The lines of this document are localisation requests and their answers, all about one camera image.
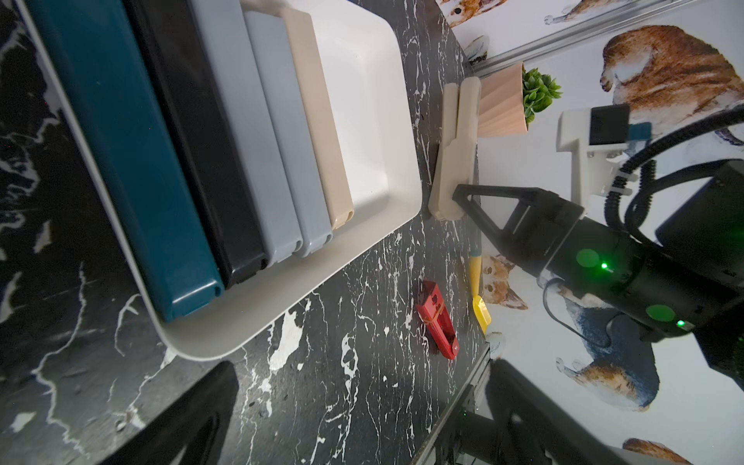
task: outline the cat wallpaper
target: cat wallpaper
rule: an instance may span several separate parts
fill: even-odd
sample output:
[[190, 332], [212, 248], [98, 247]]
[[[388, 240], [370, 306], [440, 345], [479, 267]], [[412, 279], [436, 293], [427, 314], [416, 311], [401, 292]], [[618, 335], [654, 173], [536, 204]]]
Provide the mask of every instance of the cat wallpaper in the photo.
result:
[[476, 63], [633, 1], [437, 0], [437, 5], [470, 62]]
[[581, 0], [577, 4], [569, 4], [564, 7], [560, 16], [547, 15], [545, 24], [554, 25], [560, 22], [585, 21], [630, 2], [631, 0]]
[[[513, 4], [518, 0], [471, 18], [455, 32], [506, 14]], [[554, 1], [540, 11], [541, 22], [547, 15], [565, 18], [551, 25], [542, 22], [542, 27], [575, 25], [603, 4], [611, 6], [607, 1], [581, 1], [568, 9], [566, 3]], [[592, 9], [582, 10], [589, 5]], [[631, 122], [649, 121], [656, 139], [744, 103], [741, 18], [744, 1], [697, 0], [526, 60], [527, 68], [538, 67], [554, 77], [565, 94], [540, 113], [527, 134], [478, 139], [480, 183], [541, 187], [570, 198], [571, 154], [558, 153], [555, 145], [558, 120], [566, 110], [626, 103]], [[499, 42], [494, 32], [489, 39], [492, 46]], [[744, 124], [665, 152], [657, 158], [657, 176], [729, 157], [744, 158]], [[703, 182], [657, 194], [643, 232], [653, 237], [656, 228]], [[603, 200], [591, 198], [589, 218], [603, 222]], [[493, 199], [481, 203], [497, 225], [505, 224], [513, 210], [513, 204]], [[741, 464], [744, 392], [708, 367], [694, 335], [643, 342], [638, 325], [624, 314], [607, 327], [618, 311], [606, 302], [551, 288], [552, 312], [592, 344], [561, 327], [543, 309], [547, 276], [536, 280], [502, 257], [485, 238], [483, 253], [483, 283], [490, 285], [483, 297], [493, 319], [488, 331], [509, 340], [501, 356], [582, 426], [605, 444], [673, 463]], [[611, 341], [602, 348], [608, 341], [606, 329]]]

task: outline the potted plant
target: potted plant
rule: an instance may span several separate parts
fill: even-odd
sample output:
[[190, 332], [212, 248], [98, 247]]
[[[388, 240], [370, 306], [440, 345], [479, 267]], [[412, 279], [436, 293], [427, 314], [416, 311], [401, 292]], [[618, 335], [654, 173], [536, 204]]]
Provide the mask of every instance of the potted plant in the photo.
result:
[[548, 108], [553, 99], [560, 98], [563, 92], [558, 92], [560, 86], [549, 74], [540, 74], [537, 68], [525, 71], [522, 66], [522, 95], [524, 95], [525, 123], [527, 128], [535, 120], [535, 113]]
[[478, 137], [525, 134], [529, 123], [556, 98], [560, 86], [537, 68], [525, 71], [522, 62], [481, 80]]

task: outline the black marble countertop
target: black marble countertop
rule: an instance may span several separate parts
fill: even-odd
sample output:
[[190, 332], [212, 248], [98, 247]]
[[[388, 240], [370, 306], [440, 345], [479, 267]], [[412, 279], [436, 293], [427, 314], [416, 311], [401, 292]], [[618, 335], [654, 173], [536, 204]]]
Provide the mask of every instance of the black marble countertop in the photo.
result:
[[[217, 362], [159, 340], [33, 43], [0, 4], [0, 462], [93, 464]], [[426, 203], [443, 86], [471, 75], [434, 0], [362, 0], [401, 48], [422, 213], [239, 350], [223, 464], [406, 464], [484, 349], [472, 231]], [[439, 283], [461, 350], [434, 353], [413, 302]]]

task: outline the stacked litter boxes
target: stacked litter boxes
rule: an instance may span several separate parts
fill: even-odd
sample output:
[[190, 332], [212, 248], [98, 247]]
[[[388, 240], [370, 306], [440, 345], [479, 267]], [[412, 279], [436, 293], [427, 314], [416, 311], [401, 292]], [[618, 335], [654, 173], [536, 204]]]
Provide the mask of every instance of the stacked litter boxes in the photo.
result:
[[30, 0], [153, 305], [172, 321], [353, 216], [310, 15]]

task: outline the yellow litter scoop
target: yellow litter scoop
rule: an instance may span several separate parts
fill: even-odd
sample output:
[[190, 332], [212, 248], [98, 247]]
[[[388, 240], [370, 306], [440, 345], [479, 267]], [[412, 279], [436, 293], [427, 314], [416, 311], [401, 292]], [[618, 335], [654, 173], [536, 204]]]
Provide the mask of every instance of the yellow litter scoop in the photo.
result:
[[483, 335], [486, 335], [486, 329], [491, 324], [491, 314], [488, 313], [486, 303], [483, 302], [483, 298], [478, 294], [478, 290], [481, 287], [481, 255], [473, 255], [470, 252], [470, 294], [472, 295], [472, 311], [475, 313], [475, 318], [478, 320], [478, 324], [481, 325]]

